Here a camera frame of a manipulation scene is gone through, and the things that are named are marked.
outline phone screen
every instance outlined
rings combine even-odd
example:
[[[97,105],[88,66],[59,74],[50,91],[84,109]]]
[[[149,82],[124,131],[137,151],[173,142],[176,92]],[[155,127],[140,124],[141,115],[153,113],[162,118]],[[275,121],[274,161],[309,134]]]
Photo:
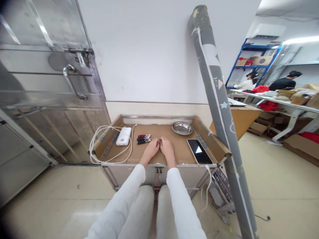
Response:
[[[199,164],[213,164],[212,160],[198,139],[188,139],[187,141]]]

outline person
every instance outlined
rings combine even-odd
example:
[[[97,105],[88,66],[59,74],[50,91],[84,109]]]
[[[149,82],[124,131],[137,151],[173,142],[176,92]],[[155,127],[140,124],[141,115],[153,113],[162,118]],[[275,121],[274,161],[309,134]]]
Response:
[[[243,81],[242,83],[240,83],[239,85],[234,85],[234,88],[239,89],[241,91],[243,90],[253,90],[256,87],[256,83],[258,81],[257,76],[259,74],[256,71],[253,71],[249,74],[246,75],[247,80]],[[229,98],[234,99],[234,97],[238,97],[238,98],[245,98],[246,96],[238,93],[238,92],[234,92],[228,95]]]
[[[285,89],[287,87],[295,88],[296,82],[293,81],[293,79],[295,79],[301,75],[302,75],[302,73],[299,71],[291,71],[287,77],[275,80],[269,86],[269,90],[271,90],[271,91],[282,90],[282,89]]]
[[[164,154],[168,172],[158,194],[157,239],[206,238],[196,210],[176,167],[172,143],[165,137],[153,139],[137,164],[88,231],[87,239],[147,239],[151,228],[154,191],[146,179],[145,168],[158,152]]]

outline ceiling light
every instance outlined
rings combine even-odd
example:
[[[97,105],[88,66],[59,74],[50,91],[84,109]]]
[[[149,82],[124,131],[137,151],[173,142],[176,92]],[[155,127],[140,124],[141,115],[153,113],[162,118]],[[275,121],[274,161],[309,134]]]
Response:
[[[305,43],[305,42],[313,42],[313,41],[319,41],[319,36],[290,39],[290,40],[284,41],[282,44],[285,45],[285,44]]]

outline stainless steel bowl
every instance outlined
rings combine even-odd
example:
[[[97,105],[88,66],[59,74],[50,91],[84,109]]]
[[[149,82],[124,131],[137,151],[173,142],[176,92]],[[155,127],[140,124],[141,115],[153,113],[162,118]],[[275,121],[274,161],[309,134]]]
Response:
[[[185,122],[175,122],[172,124],[172,129],[180,135],[189,135],[193,132],[192,126]]]

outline white shirt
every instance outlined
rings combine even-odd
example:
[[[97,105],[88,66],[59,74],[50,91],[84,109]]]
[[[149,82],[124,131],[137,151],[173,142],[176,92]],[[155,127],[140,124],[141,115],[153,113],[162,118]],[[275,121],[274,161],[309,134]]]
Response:
[[[253,90],[256,87],[256,84],[253,84],[253,80],[245,80],[241,82],[239,85],[234,85],[234,88],[239,90]],[[234,97],[242,97],[243,94],[241,93],[234,93]]]
[[[145,168],[138,164],[120,190],[89,229],[87,239],[116,239],[129,215],[140,185],[145,181]],[[172,199],[179,238],[206,238],[178,168],[171,168],[166,179]]]

